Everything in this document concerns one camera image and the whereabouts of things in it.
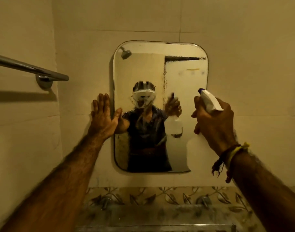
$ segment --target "dark shirt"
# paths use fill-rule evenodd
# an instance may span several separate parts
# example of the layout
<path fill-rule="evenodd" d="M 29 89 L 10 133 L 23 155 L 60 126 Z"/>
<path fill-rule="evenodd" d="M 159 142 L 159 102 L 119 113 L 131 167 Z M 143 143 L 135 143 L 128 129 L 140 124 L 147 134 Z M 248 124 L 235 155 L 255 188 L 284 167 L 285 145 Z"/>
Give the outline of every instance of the dark shirt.
<path fill-rule="evenodd" d="M 163 110 L 152 107 L 150 122 L 143 120 L 138 109 L 126 112 L 124 119 L 130 122 L 129 135 L 129 172 L 166 172 L 172 170 L 166 151 L 165 120 Z"/>

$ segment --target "yellow thread bracelet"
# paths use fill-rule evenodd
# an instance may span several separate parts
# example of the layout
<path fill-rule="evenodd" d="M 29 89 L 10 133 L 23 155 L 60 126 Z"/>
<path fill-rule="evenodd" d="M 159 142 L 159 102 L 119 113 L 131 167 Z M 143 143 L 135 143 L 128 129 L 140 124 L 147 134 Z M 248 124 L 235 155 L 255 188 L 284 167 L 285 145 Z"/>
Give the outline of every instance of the yellow thread bracelet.
<path fill-rule="evenodd" d="M 231 164 L 231 160 L 232 158 L 241 150 L 247 150 L 250 147 L 250 144 L 248 144 L 247 142 L 245 142 L 242 146 L 240 147 L 236 147 L 232 152 L 230 152 L 229 157 L 227 158 L 227 161 L 225 161 L 225 164 L 227 166 L 227 168 L 230 168 L 230 164 Z"/>

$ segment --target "person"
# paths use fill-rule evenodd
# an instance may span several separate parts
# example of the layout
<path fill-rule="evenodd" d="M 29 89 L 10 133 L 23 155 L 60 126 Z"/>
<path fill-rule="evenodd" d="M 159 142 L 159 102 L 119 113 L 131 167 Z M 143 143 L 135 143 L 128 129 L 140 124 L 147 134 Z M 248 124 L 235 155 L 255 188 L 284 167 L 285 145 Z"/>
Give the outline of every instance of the person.
<path fill-rule="evenodd" d="M 180 116 L 182 108 L 174 94 L 168 98 L 165 109 L 153 105 L 155 86 L 139 81 L 133 87 L 135 109 L 123 114 L 115 134 L 128 132 L 129 155 L 127 171 L 133 173 L 171 171 L 167 150 L 165 120 Z"/>
<path fill-rule="evenodd" d="M 195 97 L 196 110 L 192 117 L 198 122 L 194 132 L 201 132 L 210 147 L 221 156 L 237 142 L 234 113 L 228 103 L 218 101 L 224 111 L 208 114 L 202 100 Z M 119 108 L 111 119 L 107 94 L 99 94 L 99 101 L 94 100 L 93 105 L 87 135 L 22 202 L 0 232 L 74 230 L 98 153 L 103 142 L 114 134 L 122 114 Z M 295 193 L 245 149 L 233 156 L 229 170 L 268 232 L 295 232 Z"/>

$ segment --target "transparent bottle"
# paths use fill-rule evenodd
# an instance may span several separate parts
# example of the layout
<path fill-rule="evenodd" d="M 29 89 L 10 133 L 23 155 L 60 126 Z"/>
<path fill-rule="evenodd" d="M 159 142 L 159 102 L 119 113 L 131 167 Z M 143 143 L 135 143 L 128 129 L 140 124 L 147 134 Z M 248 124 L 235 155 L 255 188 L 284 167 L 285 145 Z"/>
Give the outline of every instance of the transparent bottle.
<path fill-rule="evenodd" d="M 165 120 L 165 132 L 168 135 L 177 135 L 182 133 L 182 121 L 177 116 L 169 116 Z"/>

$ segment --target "hand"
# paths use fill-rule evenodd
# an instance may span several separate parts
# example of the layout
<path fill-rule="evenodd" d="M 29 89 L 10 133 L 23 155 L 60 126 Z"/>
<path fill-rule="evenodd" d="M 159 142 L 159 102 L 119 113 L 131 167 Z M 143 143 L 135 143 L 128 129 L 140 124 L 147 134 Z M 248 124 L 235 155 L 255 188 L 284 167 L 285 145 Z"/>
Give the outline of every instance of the hand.
<path fill-rule="evenodd" d="M 212 114 L 207 113 L 203 100 L 195 97 L 196 110 L 191 115 L 197 118 L 197 125 L 194 132 L 200 132 L 206 138 L 209 146 L 218 156 L 225 150 L 238 144 L 234 135 L 234 112 L 228 103 L 217 99 L 223 111 L 214 111 Z"/>
<path fill-rule="evenodd" d="M 179 117 L 182 114 L 182 107 L 180 106 L 180 101 L 178 97 L 174 97 L 174 93 L 168 98 L 165 105 L 165 113 L 168 116 L 176 115 Z"/>
<path fill-rule="evenodd" d="M 113 119 L 110 115 L 110 97 L 108 94 L 99 94 L 99 101 L 94 100 L 94 111 L 91 112 L 92 121 L 88 129 L 89 136 L 99 136 L 105 141 L 114 134 L 122 109 L 115 111 Z"/>

